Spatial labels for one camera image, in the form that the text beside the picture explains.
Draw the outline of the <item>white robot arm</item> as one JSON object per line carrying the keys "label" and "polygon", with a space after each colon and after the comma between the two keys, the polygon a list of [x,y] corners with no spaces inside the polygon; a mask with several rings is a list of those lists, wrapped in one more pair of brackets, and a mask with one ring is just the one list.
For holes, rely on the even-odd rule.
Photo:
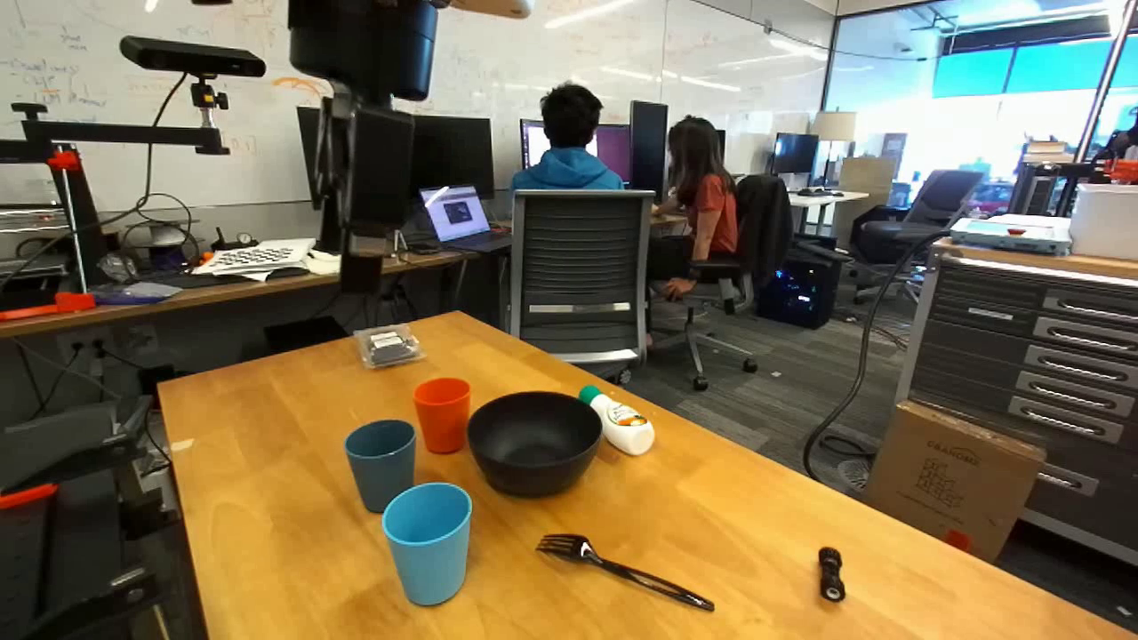
{"label": "white robot arm", "polygon": [[429,0],[287,0],[291,63],[364,104],[425,101],[435,72]]}

